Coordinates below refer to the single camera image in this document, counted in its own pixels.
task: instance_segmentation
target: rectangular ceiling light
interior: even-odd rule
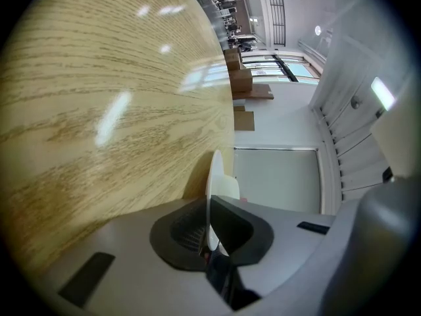
[[[389,89],[384,85],[383,81],[378,77],[371,83],[371,88],[379,100],[382,102],[384,109],[389,110],[395,102],[394,96]]]

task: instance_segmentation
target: wooden table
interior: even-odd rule
[[[220,45],[196,0],[34,0],[1,57],[1,226],[32,275],[109,219],[232,173]]]

